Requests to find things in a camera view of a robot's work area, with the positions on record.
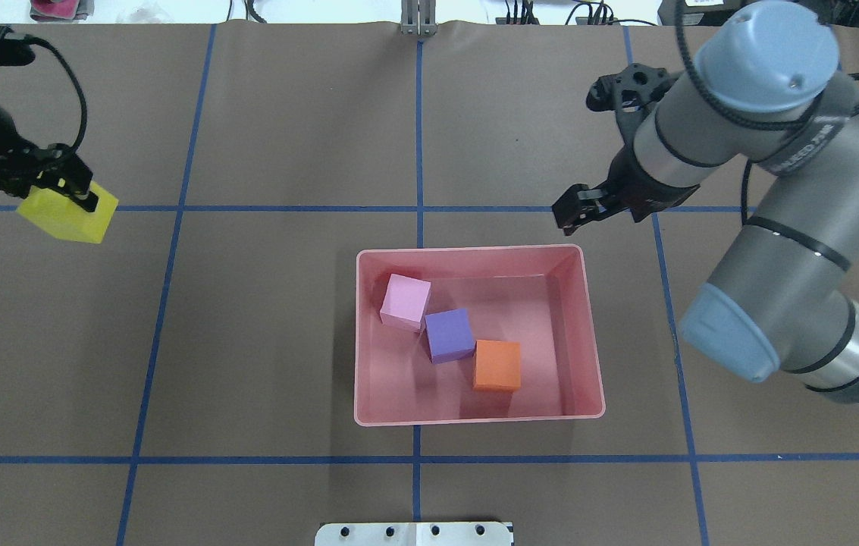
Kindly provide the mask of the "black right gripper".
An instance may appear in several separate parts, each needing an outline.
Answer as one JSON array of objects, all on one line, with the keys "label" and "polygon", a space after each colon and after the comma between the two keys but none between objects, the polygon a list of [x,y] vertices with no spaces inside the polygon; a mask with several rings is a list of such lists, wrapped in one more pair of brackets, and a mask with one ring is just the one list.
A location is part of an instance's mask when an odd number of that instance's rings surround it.
[{"label": "black right gripper", "polygon": [[640,165],[630,145],[610,163],[608,177],[598,187],[572,184],[553,202],[553,216],[561,231],[577,231],[589,222],[603,221],[630,211],[634,222],[679,206],[700,184],[673,187],[655,180]]}]

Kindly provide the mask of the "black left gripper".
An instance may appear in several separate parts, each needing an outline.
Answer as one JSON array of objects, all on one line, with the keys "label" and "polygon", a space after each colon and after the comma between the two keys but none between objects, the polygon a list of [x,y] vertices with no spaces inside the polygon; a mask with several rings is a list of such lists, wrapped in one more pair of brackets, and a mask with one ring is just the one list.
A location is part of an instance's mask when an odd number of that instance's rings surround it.
[{"label": "black left gripper", "polygon": [[66,196],[86,213],[99,207],[92,170],[76,149],[65,144],[38,148],[19,134],[13,118],[0,106],[0,193],[24,199],[34,180],[37,189]]}]

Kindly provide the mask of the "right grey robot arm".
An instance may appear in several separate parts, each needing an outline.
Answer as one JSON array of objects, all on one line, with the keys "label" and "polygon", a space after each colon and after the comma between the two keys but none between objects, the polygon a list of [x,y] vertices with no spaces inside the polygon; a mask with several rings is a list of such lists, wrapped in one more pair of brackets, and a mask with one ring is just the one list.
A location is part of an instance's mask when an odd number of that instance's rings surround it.
[{"label": "right grey robot arm", "polygon": [[623,146],[603,183],[558,197],[557,227],[643,221],[744,156],[775,180],[754,211],[741,189],[741,229],[679,335],[747,381],[782,371],[859,409],[859,302],[839,290],[859,258],[859,73],[842,72],[834,32],[803,4],[744,6],[696,52],[685,7],[681,73],[630,64],[589,89],[586,107],[613,111]]}]

